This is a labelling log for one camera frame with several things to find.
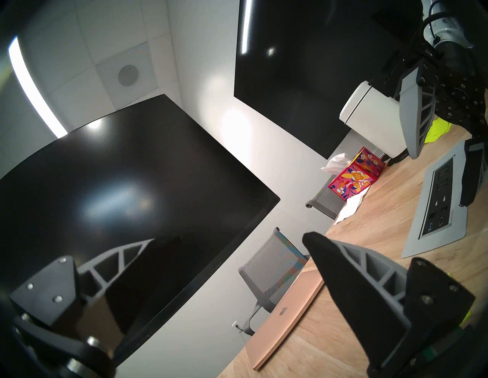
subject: floral tissue box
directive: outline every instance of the floral tissue box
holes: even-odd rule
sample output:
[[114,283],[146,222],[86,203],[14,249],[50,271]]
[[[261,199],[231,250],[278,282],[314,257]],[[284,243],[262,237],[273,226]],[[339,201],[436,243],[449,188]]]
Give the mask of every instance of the floral tissue box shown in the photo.
[[363,147],[328,187],[345,201],[374,183],[384,167],[383,161]]

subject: laptop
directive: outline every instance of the laptop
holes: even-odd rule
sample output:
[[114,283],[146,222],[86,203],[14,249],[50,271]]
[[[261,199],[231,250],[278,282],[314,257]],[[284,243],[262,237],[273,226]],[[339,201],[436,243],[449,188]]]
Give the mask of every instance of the laptop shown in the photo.
[[268,319],[245,345],[254,370],[258,370],[280,346],[323,284],[322,276],[313,262],[302,269]]

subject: wall-mounted tv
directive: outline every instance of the wall-mounted tv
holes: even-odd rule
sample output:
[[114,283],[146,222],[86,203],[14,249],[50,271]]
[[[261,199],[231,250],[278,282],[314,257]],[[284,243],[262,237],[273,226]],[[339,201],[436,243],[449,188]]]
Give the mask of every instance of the wall-mounted tv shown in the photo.
[[234,96],[328,159],[349,97],[421,20],[420,1],[241,0]]
[[280,200],[166,95],[42,148],[0,180],[0,198],[1,349],[13,369],[22,353],[12,341],[9,294],[56,258],[71,255],[80,267],[120,246],[181,238],[160,287],[116,350],[120,363]]

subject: gray mesh chair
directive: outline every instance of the gray mesh chair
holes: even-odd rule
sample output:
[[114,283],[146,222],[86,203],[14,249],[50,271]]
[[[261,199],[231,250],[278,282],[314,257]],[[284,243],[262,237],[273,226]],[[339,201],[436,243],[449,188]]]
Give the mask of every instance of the gray mesh chair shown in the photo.
[[328,217],[331,217],[332,219],[337,218],[337,215],[346,204],[346,201],[327,188],[327,185],[330,184],[334,177],[335,176],[330,176],[320,192],[318,192],[313,199],[305,204],[305,206],[308,208],[315,207],[317,210],[320,210],[322,213]]
[[309,257],[302,255],[276,227],[259,251],[238,269],[258,300],[242,328],[245,333],[254,334],[249,325],[252,317],[261,307],[273,311]]

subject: wooden desk surface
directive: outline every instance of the wooden desk surface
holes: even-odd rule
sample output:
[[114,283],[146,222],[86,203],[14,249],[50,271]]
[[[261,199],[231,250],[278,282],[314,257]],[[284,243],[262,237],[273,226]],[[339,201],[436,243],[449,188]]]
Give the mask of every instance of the wooden desk surface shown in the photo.
[[[427,167],[461,139],[464,129],[453,125],[435,143],[426,144],[419,158],[405,159],[386,168],[369,189],[356,214],[332,226],[330,239],[374,249],[408,268],[402,259]],[[452,244],[421,254],[460,281],[475,296],[471,323],[488,298],[488,185],[468,210],[466,236]],[[311,259],[305,268],[313,268]],[[263,367],[251,369],[245,349],[219,375],[244,377],[366,377],[368,359],[326,287]]]

